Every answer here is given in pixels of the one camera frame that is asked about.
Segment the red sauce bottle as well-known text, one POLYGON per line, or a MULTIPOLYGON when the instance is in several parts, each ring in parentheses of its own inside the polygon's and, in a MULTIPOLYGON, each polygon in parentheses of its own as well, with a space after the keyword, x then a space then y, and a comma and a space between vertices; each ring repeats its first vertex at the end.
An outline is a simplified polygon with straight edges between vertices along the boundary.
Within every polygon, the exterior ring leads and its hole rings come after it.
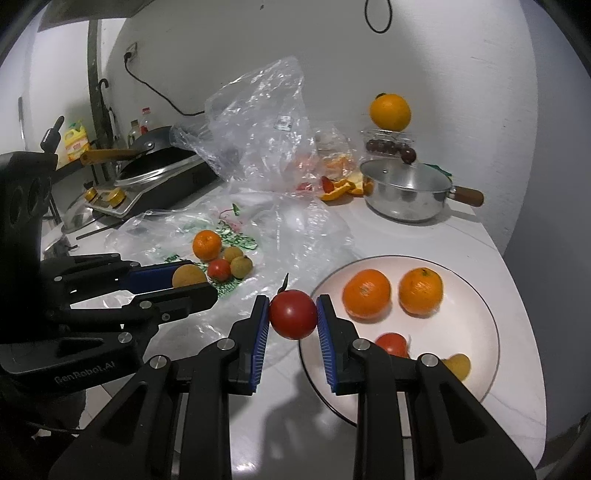
POLYGON ((141 110, 140 134, 144 135, 153 129, 153 115, 149 107, 141 110))

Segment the printed flat plastic bag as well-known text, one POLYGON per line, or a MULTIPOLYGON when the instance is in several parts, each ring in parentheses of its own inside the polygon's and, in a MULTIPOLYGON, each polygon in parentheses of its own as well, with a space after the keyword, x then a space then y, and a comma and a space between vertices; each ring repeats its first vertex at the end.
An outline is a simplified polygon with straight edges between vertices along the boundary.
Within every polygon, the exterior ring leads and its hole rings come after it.
POLYGON ((188 260, 217 289, 215 305, 162 326, 146 353, 189 357, 228 334, 257 295, 281 285, 311 293, 355 258, 346 222, 307 194, 222 192, 191 207, 138 215, 105 241, 125 260, 146 266, 188 260))

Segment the mandarin orange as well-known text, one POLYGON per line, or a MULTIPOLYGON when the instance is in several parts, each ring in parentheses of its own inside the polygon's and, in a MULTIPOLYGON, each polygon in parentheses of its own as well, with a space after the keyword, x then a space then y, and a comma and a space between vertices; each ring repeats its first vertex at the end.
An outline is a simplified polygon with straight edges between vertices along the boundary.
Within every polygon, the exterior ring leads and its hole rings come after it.
POLYGON ((356 319, 377 319, 391 304, 391 300, 391 282, 376 269, 356 273, 342 289, 342 304, 346 313, 356 319))
POLYGON ((202 262, 211 262, 217 259, 221 250, 221 236, 212 230, 202 230, 193 238, 193 254, 202 262))
POLYGON ((410 315, 428 317, 440 307, 444 297, 441 276, 427 267, 408 271, 399 282, 399 304, 410 315))

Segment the glass pot lid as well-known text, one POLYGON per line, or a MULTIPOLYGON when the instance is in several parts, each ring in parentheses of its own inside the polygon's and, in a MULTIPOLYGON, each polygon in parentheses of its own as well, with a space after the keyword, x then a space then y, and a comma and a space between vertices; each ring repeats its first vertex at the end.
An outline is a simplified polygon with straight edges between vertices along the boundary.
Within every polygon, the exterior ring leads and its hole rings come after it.
POLYGON ((103 214, 93 210, 86 202, 84 195, 79 195, 61 216, 61 231, 64 234, 74 233, 83 227, 102 218, 103 214))

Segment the red cherry tomato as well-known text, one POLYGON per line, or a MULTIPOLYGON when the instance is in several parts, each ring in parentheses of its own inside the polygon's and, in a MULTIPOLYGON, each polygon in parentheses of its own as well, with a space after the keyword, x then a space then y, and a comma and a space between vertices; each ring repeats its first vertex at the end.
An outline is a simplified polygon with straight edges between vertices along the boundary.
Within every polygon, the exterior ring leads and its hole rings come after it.
POLYGON ((377 337, 376 344, 392 356, 410 358, 407 339, 399 333, 389 332, 377 337))
POLYGON ((217 283, 228 281, 232 277, 230 263, 224 258, 212 260, 207 266, 207 276, 217 283))
POLYGON ((318 325, 318 310, 307 293, 288 289, 288 275, 270 301, 270 324, 278 335, 290 340, 301 340, 318 325))

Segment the orange peel scraps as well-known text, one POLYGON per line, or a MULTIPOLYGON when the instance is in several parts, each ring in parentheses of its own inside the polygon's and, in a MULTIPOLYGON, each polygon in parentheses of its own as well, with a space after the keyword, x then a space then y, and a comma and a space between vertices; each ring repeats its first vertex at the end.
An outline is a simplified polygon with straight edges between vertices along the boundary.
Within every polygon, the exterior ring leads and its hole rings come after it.
POLYGON ((321 185, 322 194, 320 199, 325 202, 336 201, 346 195, 363 197, 372 194, 374 190, 374 181, 363 179, 363 177, 356 181, 349 178, 332 181, 328 177, 322 176, 321 185))

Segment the steel range hood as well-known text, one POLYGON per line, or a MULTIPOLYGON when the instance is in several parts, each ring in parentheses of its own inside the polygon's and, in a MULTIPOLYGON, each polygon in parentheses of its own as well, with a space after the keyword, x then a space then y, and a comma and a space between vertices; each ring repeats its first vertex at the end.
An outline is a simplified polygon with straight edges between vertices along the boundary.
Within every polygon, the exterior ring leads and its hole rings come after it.
POLYGON ((130 18, 153 0, 53 0, 44 10, 39 31, 88 20, 130 18))

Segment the yellow-green small fruit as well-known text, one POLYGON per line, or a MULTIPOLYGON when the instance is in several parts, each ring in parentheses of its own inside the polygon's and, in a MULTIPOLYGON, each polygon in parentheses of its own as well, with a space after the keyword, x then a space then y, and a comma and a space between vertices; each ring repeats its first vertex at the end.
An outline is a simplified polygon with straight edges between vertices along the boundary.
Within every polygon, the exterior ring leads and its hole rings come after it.
POLYGON ((230 272, 236 279, 245 279, 252 272, 253 264, 249 257, 236 258, 230 263, 230 272))
POLYGON ((207 278, 204 271, 192 263, 183 264, 176 268, 171 279, 171 285, 173 288, 198 285, 206 282, 207 278))
POLYGON ((224 260, 228 261, 229 263, 231 263, 236 258, 242 258, 244 255, 245 254, 243 254, 242 249, 236 246, 229 246, 222 252, 222 258, 224 258, 224 260))
POLYGON ((470 358, 463 353, 454 354, 444 359, 443 363, 460 381, 465 381, 472 369, 470 358))

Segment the large orange on container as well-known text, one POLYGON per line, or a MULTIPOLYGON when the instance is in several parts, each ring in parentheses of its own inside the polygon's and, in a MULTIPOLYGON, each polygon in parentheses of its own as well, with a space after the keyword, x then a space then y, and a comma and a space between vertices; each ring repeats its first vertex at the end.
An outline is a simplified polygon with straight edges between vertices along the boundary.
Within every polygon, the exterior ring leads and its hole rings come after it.
POLYGON ((397 94, 380 94, 370 103, 370 120, 377 127, 389 131, 403 131, 411 123, 412 111, 408 102, 397 94))

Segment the black umbrella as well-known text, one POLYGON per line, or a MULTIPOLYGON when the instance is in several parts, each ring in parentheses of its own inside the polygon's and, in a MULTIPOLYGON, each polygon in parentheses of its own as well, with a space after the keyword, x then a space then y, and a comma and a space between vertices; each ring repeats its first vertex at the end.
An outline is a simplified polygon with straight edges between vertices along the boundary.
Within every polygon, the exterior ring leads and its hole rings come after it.
POLYGON ((102 114, 101 127, 106 136, 106 144, 108 148, 117 146, 117 137, 113 130, 113 121, 111 120, 112 109, 107 106, 103 90, 109 87, 109 82, 106 78, 101 78, 98 82, 98 94, 100 100, 100 109, 102 114))

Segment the steel saucepan with lid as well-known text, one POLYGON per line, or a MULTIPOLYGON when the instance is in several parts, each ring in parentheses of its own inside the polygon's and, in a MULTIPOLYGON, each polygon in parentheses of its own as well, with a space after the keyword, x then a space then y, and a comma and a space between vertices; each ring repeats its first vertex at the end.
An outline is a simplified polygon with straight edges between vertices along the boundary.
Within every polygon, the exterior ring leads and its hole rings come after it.
POLYGON ((360 171, 367 205, 394 221, 423 223, 439 215, 448 200, 472 207, 481 207, 485 200, 481 191, 455 185, 448 175, 418 160, 373 157, 360 171))

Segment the clear container of dark fruits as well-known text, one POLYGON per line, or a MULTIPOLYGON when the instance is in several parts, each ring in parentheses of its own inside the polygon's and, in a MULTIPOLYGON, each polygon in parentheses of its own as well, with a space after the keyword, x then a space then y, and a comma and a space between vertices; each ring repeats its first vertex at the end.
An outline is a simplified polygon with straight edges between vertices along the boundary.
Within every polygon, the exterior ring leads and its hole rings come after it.
POLYGON ((370 155, 394 157, 402 149, 413 148, 414 138, 405 132, 366 128, 361 131, 363 145, 370 155))

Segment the dark oil bottle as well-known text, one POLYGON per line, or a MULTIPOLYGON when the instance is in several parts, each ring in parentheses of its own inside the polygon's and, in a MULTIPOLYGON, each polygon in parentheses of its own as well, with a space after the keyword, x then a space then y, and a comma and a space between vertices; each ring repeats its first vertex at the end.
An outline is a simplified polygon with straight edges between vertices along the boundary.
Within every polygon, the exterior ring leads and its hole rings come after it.
POLYGON ((127 134, 127 146, 131 147, 135 140, 141 135, 140 133, 140 126, 137 119, 134 119, 130 122, 130 130, 127 134))

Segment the steel gas stove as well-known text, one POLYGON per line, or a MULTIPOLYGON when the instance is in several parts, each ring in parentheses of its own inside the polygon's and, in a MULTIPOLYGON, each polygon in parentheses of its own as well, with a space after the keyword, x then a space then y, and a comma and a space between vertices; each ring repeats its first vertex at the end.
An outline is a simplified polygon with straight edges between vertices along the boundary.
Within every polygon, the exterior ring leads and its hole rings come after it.
POLYGON ((97 213, 128 219, 172 207, 217 180, 200 156, 169 147, 130 161, 112 182, 89 188, 84 200, 97 213))

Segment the crumpled clear plastic bag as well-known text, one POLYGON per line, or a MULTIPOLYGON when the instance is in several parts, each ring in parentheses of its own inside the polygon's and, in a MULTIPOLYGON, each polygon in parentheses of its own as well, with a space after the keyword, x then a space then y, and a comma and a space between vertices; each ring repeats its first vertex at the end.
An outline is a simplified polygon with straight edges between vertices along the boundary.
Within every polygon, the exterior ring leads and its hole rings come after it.
POLYGON ((256 191, 296 192, 322 176, 349 177, 359 155, 335 123, 311 121, 304 72, 287 56, 224 85, 205 101, 204 117, 175 124, 171 144, 192 151, 222 180, 256 191))

